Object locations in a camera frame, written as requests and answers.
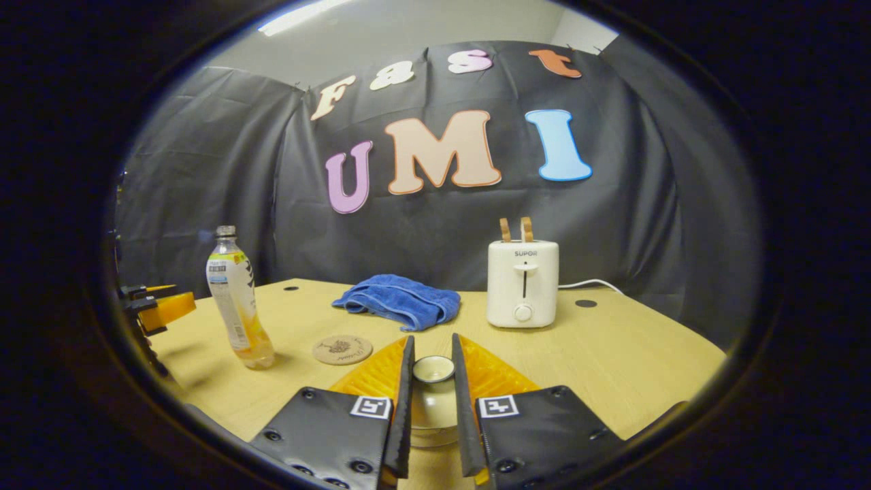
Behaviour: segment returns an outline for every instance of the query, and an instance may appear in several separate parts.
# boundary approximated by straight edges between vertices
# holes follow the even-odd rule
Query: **toaster knob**
[[[532,307],[528,304],[518,304],[514,308],[514,318],[516,318],[518,322],[529,320],[532,318]]]

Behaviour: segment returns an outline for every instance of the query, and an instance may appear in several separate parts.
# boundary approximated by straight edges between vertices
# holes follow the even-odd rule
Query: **white cable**
[[[609,288],[614,289],[615,291],[617,291],[618,293],[623,295],[623,291],[614,287],[614,285],[611,284],[610,282],[603,281],[601,279],[589,279],[587,281],[575,282],[574,284],[560,284],[558,287],[560,289],[576,288],[578,286],[584,286],[585,284],[592,284],[594,282],[598,282],[599,284],[604,284],[605,286],[608,286]]]

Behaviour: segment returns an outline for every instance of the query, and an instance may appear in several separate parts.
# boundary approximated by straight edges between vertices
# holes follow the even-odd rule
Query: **plastic bottle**
[[[235,226],[218,227],[217,240],[206,265],[206,279],[224,318],[230,346],[246,367],[266,369],[273,364],[275,352],[257,317],[251,261],[236,245]]]

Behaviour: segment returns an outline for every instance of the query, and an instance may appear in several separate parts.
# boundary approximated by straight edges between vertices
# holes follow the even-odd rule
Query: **letter m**
[[[415,161],[430,182],[441,187],[448,177],[450,162],[456,156],[456,172],[451,181],[459,187],[492,186],[502,179],[493,167],[487,146],[486,111],[460,111],[453,115],[442,138],[419,119],[402,119],[388,124],[384,132],[395,143],[396,174],[388,190],[391,194],[412,194],[423,189],[423,179],[415,174]]]

